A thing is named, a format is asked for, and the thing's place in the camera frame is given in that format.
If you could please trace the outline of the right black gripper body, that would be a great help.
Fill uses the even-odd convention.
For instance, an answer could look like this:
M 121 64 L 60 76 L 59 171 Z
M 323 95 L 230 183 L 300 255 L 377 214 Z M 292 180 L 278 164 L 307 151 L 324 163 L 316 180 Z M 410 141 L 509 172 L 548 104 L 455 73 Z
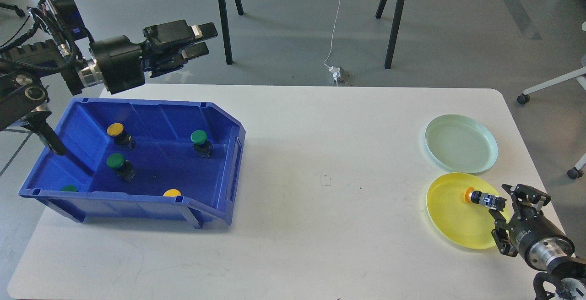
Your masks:
M 500 254 L 520 255 L 538 271 L 575 271 L 573 242 L 542 212 L 523 204 L 507 227 L 511 245 L 496 245 Z

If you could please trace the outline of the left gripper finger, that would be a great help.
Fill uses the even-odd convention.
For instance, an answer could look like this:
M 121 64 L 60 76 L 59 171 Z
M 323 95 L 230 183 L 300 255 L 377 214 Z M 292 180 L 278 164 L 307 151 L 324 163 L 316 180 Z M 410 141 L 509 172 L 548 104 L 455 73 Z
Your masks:
M 213 22 L 200 25 L 191 25 L 190 28 L 193 32 L 193 41 L 205 41 L 211 38 L 216 38 L 218 36 L 218 31 Z
M 190 44 L 181 51 L 181 56 L 184 60 L 192 60 L 207 54 L 209 54 L 209 49 L 206 43 Z

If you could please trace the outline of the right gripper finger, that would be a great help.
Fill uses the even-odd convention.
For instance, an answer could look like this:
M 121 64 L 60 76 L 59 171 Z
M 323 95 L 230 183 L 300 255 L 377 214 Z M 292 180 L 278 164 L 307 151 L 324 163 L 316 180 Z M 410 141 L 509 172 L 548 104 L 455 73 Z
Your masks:
M 551 202 L 551 196 L 548 193 L 529 185 L 518 184 L 513 186 L 502 184 L 501 187 L 514 202 L 531 204 L 535 209 L 541 209 Z
M 491 235 L 496 245 L 511 245 L 506 219 L 503 214 L 496 209 L 489 209 L 489 214 L 494 219 L 494 229 Z

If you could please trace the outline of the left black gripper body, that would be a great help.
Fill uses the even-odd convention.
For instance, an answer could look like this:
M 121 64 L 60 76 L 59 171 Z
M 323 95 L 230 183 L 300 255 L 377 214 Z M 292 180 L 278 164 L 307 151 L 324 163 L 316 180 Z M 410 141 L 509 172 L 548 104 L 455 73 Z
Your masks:
M 182 51 L 193 43 L 193 29 L 186 21 L 151 25 L 143 35 L 142 43 L 132 43 L 125 35 L 90 43 L 95 66 L 110 93 L 142 86 L 145 73 L 159 77 L 180 70 L 188 61 Z

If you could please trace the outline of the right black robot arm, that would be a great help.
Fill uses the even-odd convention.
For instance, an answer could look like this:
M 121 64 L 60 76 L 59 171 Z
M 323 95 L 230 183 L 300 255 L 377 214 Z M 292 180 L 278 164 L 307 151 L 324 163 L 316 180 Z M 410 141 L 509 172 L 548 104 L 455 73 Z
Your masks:
M 533 279 L 537 300 L 583 300 L 586 263 L 574 255 L 574 242 L 544 215 L 542 208 L 551 197 L 528 185 L 502 184 L 502 188 L 511 197 L 513 215 L 505 219 L 500 211 L 489 210 L 494 219 L 491 235 L 500 254 L 521 256 L 537 271 Z

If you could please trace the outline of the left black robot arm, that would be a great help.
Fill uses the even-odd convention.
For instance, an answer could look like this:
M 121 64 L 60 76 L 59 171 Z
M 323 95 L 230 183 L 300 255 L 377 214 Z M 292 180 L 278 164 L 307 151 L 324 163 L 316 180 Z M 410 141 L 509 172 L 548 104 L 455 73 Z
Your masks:
M 116 94 L 144 85 L 147 73 L 163 76 L 207 55 L 205 40 L 218 35 L 211 22 L 178 20 L 144 28 L 142 43 L 124 35 L 96 41 L 74 0 L 40 0 L 28 12 L 31 29 L 1 48 L 1 129 L 23 127 L 57 155 L 67 150 L 47 123 L 42 77 L 60 74 L 72 95 L 98 84 Z

